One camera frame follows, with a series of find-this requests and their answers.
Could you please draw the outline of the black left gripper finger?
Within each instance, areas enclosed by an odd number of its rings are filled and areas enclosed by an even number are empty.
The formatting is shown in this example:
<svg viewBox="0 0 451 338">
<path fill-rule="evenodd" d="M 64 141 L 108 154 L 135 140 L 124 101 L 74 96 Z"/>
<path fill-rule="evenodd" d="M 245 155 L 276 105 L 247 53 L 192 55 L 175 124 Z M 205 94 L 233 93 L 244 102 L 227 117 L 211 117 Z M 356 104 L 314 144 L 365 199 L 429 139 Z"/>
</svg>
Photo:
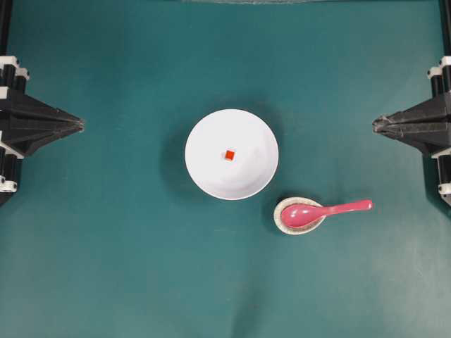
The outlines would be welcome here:
<svg viewBox="0 0 451 338">
<path fill-rule="evenodd" d="M 37 99 L 9 87 L 1 87 L 1 111 L 19 118 L 67 122 L 84 127 L 85 122 L 58 108 L 51 107 Z"/>
<path fill-rule="evenodd" d="M 47 144 L 83 130 L 82 123 L 1 123 L 1 155 L 26 158 Z"/>
</svg>

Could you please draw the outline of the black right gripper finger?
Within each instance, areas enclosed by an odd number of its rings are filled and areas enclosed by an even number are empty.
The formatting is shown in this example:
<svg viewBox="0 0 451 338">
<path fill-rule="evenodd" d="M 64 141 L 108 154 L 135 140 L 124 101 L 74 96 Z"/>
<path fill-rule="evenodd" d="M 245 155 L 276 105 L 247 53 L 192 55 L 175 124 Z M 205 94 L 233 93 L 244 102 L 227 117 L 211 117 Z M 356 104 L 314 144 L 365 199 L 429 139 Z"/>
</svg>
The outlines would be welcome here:
<svg viewBox="0 0 451 338">
<path fill-rule="evenodd" d="M 450 117 L 450 93 L 439 94 L 404 111 L 382 115 L 372 123 L 374 129 L 409 123 L 435 123 Z"/>
<path fill-rule="evenodd" d="M 450 148 L 450 125 L 374 125 L 373 131 L 432 155 Z"/>
</svg>

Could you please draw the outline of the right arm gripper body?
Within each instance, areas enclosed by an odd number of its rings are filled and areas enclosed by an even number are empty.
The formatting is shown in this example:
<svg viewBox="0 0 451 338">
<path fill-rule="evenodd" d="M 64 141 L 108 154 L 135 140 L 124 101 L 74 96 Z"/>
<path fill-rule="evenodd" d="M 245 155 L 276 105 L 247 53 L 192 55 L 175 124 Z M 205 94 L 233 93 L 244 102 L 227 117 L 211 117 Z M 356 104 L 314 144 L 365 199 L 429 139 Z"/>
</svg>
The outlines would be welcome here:
<svg viewBox="0 0 451 338">
<path fill-rule="evenodd" d="M 431 81 L 433 97 L 450 91 L 450 56 L 443 56 L 437 67 L 428 71 Z M 436 159 L 438 167 L 438 193 L 441 196 L 450 195 L 450 146 L 435 152 L 432 159 Z"/>
</svg>

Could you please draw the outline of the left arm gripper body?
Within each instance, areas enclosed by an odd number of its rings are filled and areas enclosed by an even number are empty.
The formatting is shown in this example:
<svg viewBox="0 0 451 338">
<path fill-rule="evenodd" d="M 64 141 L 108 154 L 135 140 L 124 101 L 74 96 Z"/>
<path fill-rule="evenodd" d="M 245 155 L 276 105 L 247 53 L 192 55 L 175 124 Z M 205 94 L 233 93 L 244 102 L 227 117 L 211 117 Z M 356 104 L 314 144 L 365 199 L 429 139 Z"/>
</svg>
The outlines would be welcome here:
<svg viewBox="0 0 451 338">
<path fill-rule="evenodd" d="M 8 95 L 12 89 L 24 93 L 29 71 L 21 68 L 15 56 L 1 57 L 1 192 L 17 192 L 20 169 L 24 155 L 6 142 L 9 133 L 8 119 L 11 113 L 6 110 Z"/>
</svg>

